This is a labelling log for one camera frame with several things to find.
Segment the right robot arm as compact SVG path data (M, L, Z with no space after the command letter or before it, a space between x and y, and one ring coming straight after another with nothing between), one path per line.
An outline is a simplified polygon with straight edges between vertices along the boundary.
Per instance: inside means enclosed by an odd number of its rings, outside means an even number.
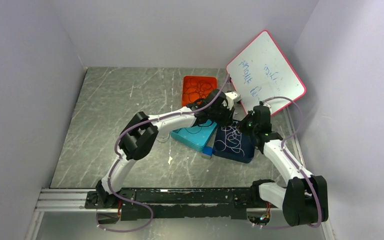
M316 228L325 222L329 218L327 181L307 170L287 148L285 139L272 130L270 107L254 106L237 129L250 137L254 148L273 163L286 183L282 187L269 179L255 181L250 202L255 207L265 203L278 207L290 227Z

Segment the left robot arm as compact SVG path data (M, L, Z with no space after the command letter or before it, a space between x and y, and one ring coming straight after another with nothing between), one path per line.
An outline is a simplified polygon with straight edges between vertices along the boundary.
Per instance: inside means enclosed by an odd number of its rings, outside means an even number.
M240 99L240 94L235 91L224 93L215 89L206 98L175 111L158 115L147 115L143 111L136 113L116 140L116 159L95 187L98 201L106 208L118 203L117 192L123 187L123 181L134 164L150 153L158 136L208 122L229 126L233 121L235 103Z

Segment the dark blue square tray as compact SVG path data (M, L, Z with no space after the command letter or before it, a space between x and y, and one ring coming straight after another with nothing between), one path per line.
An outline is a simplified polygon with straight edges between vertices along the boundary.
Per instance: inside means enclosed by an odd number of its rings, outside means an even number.
M213 142L213 155L232 161L249 164L255 156L255 148L249 136L237 129L238 120L232 125L218 127Z

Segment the light blue square tray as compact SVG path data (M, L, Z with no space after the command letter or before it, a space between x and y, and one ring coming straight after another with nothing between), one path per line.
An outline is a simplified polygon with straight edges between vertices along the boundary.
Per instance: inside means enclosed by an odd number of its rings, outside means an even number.
M185 146L197 152L202 152L203 148L207 146L217 126L217 123L208 120L201 125L172 130L170 136Z

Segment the orange square tray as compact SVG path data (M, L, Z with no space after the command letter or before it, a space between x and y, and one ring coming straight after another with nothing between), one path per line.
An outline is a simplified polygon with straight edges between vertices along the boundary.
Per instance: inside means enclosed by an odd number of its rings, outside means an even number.
M197 99L205 99L217 87L217 78L213 76L187 75L183 78L181 105L185 107Z

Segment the blue white block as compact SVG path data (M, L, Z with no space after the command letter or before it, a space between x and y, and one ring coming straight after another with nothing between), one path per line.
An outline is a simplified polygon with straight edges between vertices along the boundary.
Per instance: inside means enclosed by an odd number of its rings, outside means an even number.
M213 155L213 148L212 148L212 147L210 147L210 146L205 146L205 147L202 149L201 156L202 156L204 159L211 159L211 158L212 158L212 155Z

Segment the pink framed whiteboard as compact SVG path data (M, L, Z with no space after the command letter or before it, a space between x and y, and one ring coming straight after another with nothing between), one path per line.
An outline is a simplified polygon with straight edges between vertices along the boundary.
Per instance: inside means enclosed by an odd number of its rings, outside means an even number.
M225 67L235 92L239 93L241 112L252 110L269 100L275 115L289 100L296 101L307 92L303 81L268 30L261 31Z

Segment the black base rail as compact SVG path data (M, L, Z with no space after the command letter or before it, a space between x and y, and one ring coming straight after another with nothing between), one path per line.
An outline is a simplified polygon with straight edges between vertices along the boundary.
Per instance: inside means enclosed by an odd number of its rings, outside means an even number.
M89 191L84 208L120 221L136 221L150 217L247 220L270 207L254 187L124 188L118 194L123 198L111 195L101 199L96 191Z

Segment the aluminium frame rail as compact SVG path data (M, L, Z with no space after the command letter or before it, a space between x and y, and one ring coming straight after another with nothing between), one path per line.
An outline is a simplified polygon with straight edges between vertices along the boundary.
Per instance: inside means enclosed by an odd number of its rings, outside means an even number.
M128 233L107 232L96 226L96 212L85 209L88 189L43 189L38 197L27 240L333 240L330 221L318 228L286 224L278 209L271 210L266 227L244 220L218 218L155 219Z

